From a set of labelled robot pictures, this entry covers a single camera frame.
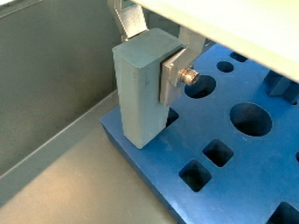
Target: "blue plastic block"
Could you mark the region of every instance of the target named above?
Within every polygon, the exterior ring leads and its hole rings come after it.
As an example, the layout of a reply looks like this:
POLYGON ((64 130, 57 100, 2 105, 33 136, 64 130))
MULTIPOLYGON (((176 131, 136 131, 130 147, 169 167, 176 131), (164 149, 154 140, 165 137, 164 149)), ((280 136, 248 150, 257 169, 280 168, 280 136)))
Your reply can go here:
POLYGON ((299 106, 267 95, 268 69, 220 45, 194 69, 149 144, 124 137, 118 108, 101 118, 110 140, 180 223, 299 223, 299 106))

